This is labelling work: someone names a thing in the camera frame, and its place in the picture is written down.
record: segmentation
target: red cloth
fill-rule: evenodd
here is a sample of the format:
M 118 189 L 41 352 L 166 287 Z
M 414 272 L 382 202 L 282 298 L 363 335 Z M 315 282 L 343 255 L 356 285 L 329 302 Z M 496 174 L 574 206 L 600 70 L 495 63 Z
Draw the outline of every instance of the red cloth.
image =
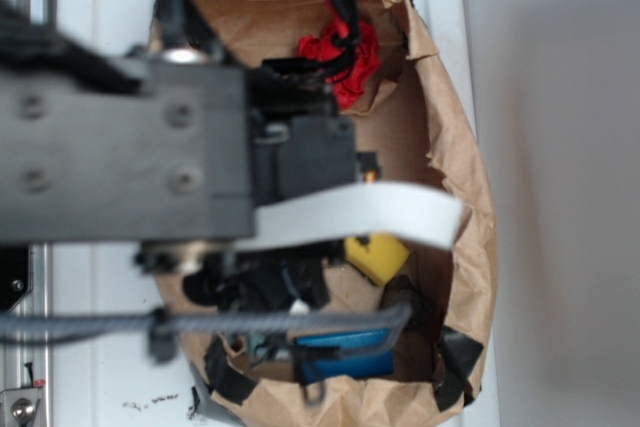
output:
M 298 42 L 298 55 L 307 59 L 319 61 L 333 60 L 344 49 L 338 49 L 333 45 L 332 38 L 338 30 L 336 22 L 325 27 L 322 37 L 316 39 L 312 35 L 303 37 Z M 375 29 L 364 21 L 360 21 L 362 42 L 356 49 L 356 62 L 351 73 L 343 78 L 345 73 L 339 74 L 329 82 L 335 82 L 333 91 L 340 110 L 347 110 L 356 100 L 364 94 L 364 83 L 380 67 L 378 59 L 378 37 Z

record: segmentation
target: gray braided cable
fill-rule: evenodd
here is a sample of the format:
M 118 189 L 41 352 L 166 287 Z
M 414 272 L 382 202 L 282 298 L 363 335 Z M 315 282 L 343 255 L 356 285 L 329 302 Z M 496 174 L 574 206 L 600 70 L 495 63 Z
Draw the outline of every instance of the gray braided cable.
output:
M 379 345 L 345 350 L 343 357 L 376 355 L 393 347 L 402 328 L 411 316 L 409 304 L 398 304 L 386 310 L 370 314 L 320 313 L 290 315 L 288 313 L 224 313 L 217 315 L 186 314 L 170 316 L 167 327 L 172 332 L 226 332 L 263 334 L 289 331 L 363 331 L 389 329 L 384 342 Z M 147 332 L 157 324 L 154 314 L 17 317 L 0 315 L 0 332 L 7 334 L 47 334 L 56 338 L 78 338 L 115 332 Z

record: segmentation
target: blue object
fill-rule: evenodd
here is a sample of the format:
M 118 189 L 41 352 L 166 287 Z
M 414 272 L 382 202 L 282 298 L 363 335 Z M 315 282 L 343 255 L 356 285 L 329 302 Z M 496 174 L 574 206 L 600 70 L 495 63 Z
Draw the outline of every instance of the blue object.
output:
M 379 344 L 387 337 L 388 330 L 369 330 L 364 332 L 345 332 L 340 334 L 314 335 L 298 337 L 296 344 L 309 347 L 341 347 L 352 349 L 356 347 L 368 347 Z M 323 360 L 315 363 L 318 371 L 324 378 L 338 375 L 349 375 L 355 379 L 362 377 L 375 377 L 393 373 L 393 354 L 391 350 L 367 357 L 352 357 L 344 360 Z M 311 369 L 303 368 L 303 377 L 306 382 L 314 382 Z

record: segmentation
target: metal bolt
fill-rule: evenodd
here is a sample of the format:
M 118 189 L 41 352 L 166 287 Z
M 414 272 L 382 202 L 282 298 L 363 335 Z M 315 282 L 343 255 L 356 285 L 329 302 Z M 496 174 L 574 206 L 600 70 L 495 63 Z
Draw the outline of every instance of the metal bolt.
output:
M 29 95 L 25 97 L 20 106 L 20 116 L 27 120 L 36 120 L 43 117 L 46 113 L 46 107 L 42 102 L 42 98 L 37 95 Z
M 173 104 L 167 109 L 167 122 L 177 128 L 189 127 L 193 124 L 193 109 L 186 104 Z
M 31 167 L 24 171 L 21 178 L 22 186 L 28 192 L 43 192 L 50 186 L 49 179 L 40 167 Z
M 171 173 L 169 187 L 178 194 L 187 194 L 198 190 L 203 178 L 204 175 L 199 167 L 178 167 Z
M 13 415 L 19 426 L 26 426 L 34 419 L 36 408 L 31 401 L 20 399 L 11 406 L 11 415 Z
M 24 282 L 20 279 L 16 279 L 11 282 L 11 288 L 14 292 L 22 292 L 24 290 Z

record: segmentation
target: yellow object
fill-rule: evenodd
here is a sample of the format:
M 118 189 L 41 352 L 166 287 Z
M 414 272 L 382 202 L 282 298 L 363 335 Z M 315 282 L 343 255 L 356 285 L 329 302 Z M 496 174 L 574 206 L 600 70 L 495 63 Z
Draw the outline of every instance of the yellow object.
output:
M 373 234 L 361 240 L 349 237 L 344 241 L 346 260 L 382 287 L 404 265 L 409 251 L 398 239 L 386 234 Z

